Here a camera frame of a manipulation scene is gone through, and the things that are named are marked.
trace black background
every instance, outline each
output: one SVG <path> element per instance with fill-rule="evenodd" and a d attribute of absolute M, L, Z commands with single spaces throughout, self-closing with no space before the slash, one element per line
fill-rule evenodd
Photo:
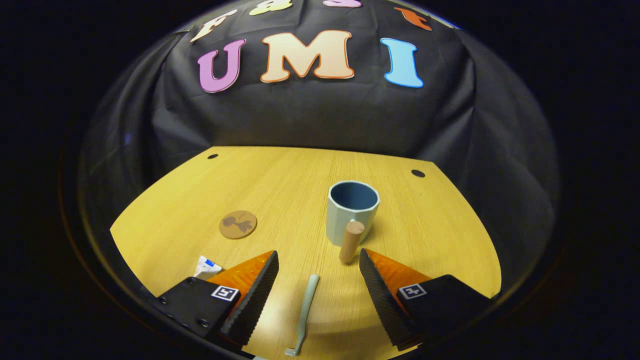
<path fill-rule="evenodd" d="M 627 187 L 637 167 L 629 137 L 638 120 L 629 108 L 632 50 L 640 43 L 629 25 L 637 2 L 421 3 L 474 34 L 530 86 L 556 137 L 563 176 L 555 234 L 561 256 L 546 281 L 494 328 L 443 357 L 631 357 L 637 328 L 631 268 L 639 247 L 625 236 L 628 206 L 637 202 Z M 18 95 L 2 135 L 5 212 L 16 225 L 6 232 L 8 358 L 188 356 L 129 317 L 85 272 L 65 237 L 56 164 L 69 129 L 89 120 L 125 66 L 214 5 L 17 5 L 3 37 L 10 94 Z"/>

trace black cloth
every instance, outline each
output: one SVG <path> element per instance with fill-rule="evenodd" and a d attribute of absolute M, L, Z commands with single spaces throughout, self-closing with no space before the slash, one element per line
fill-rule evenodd
<path fill-rule="evenodd" d="M 213 145 L 272 145 L 434 162 L 491 236 L 502 288 L 526 275 L 551 234 L 559 172 L 540 107 L 506 64 L 463 30 L 425 15 L 433 30 L 414 26 L 390 1 L 352 9 L 296 0 L 288 9 L 249 16 L 254 6 L 238 2 L 237 13 L 196 42 L 189 41 L 199 27 L 168 35 L 125 71 L 97 110 L 79 177 L 89 224 L 120 271 L 126 264 L 108 228 L 154 181 Z M 309 45 L 327 29 L 352 34 L 346 47 L 353 78 L 320 79 L 312 71 L 299 78 L 285 62 L 289 79 L 260 81 L 268 56 L 264 37 L 291 32 Z M 417 47 L 422 88 L 385 80 L 385 37 Z M 220 78 L 223 47 L 242 38 L 237 81 L 222 92 L 204 92 L 199 57 L 218 50 L 214 75 Z M 131 284 L 140 285 L 134 278 Z"/>

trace foam letter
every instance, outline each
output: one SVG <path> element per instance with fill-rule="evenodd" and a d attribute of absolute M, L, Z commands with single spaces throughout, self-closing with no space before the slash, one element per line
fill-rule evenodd
<path fill-rule="evenodd" d="M 424 83 L 418 78 L 413 58 L 416 46 L 394 38 L 381 38 L 380 42 L 389 48 L 391 57 L 391 71 L 385 74 L 385 79 L 392 84 L 421 88 Z"/>
<path fill-rule="evenodd" d="M 356 0 L 324 0 L 322 3 L 332 8 L 359 8 L 362 6 L 362 3 Z"/>
<path fill-rule="evenodd" d="M 219 79 L 213 77 L 213 59 L 218 50 L 204 54 L 198 59 L 200 65 L 200 86 L 206 92 L 220 92 L 227 89 L 238 79 L 240 75 L 240 47 L 246 43 L 246 39 L 230 42 L 224 47 L 227 52 L 227 73 Z"/>
<path fill-rule="evenodd" d="M 280 33 L 262 39 L 269 46 L 267 72 L 261 77 L 263 83 L 274 83 L 289 78 L 289 71 L 284 69 L 286 59 L 293 71 L 303 78 L 311 69 L 311 65 L 319 56 L 320 65 L 314 75 L 324 79 L 348 79 L 355 72 L 347 61 L 347 39 L 351 33 L 342 30 L 324 30 L 305 46 L 292 33 Z"/>
<path fill-rule="evenodd" d="M 211 21 L 205 22 L 205 24 L 202 26 L 202 29 L 200 30 L 200 32 L 194 38 L 192 38 L 190 42 L 194 42 L 195 40 L 198 40 L 199 38 L 208 35 L 213 28 L 215 28 L 216 26 L 222 24 L 222 22 L 227 18 L 227 16 L 231 16 L 231 15 L 235 14 L 236 11 L 238 11 L 238 9 L 231 10 L 230 12 L 228 12 L 228 13 L 226 13 L 224 15 L 220 15 L 219 17 L 217 17 L 217 18 L 215 18 L 215 19 L 213 19 Z"/>
<path fill-rule="evenodd" d="M 268 0 L 263 3 L 259 3 L 255 9 L 249 12 L 249 15 L 260 15 L 266 12 L 275 12 L 290 7 L 291 0 Z"/>
<path fill-rule="evenodd" d="M 422 21 L 427 22 L 427 20 L 423 17 L 418 16 L 418 14 L 416 14 L 415 12 L 407 9 L 400 9 L 400 8 L 394 8 L 394 9 L 399 10 L 408 22 L 411 22 L 413 25 L 416 25 L 418 28 L 431 31 L 431 26 L 422 23 Z"/>

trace wood grain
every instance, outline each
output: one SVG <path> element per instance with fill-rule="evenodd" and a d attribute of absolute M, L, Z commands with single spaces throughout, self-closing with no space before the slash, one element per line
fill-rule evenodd
<path fill-rule="evenodd" d="M 211 154 L 219 156 L 207 159 Z M 425 173 L 417 177 L 413 169 Z M 426 161 L 359 152 L 285 147 L 213 147 L 170 172 L 118 217 L 111 233 L 140 281 L 156 296 L 193 275 L 204 255 L 223 268 L 277 250 L 280 271 L 244 351 L 287 359 L 310 274 L 320 275 L 300 359 L 388 359 L 399 355 L 358 269 L 339 261 L 324 235 L 329 187 L 357 180 L 380 206 L 366 247 L 430 277 L 452 274 L 487 297 L 500 265 L 462 194 Z M 251 211 L 259 225 L 231 240 L 221 218 Z"/>

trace pink letter u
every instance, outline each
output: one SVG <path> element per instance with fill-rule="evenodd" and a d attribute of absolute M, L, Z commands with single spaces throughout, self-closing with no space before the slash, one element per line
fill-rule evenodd
<path fill-rule="evenodd" d="M 218 50 L 204 54 L 198 59 L 200 65 L 200 86 L 206 92 L 220 92 L 233 85 L 240 75 L 240 47 L 246 39 L 236 40 L 223 49 L 227 52 L 227 73 L 219 79 L 213 77 L 213 59 Z"/>

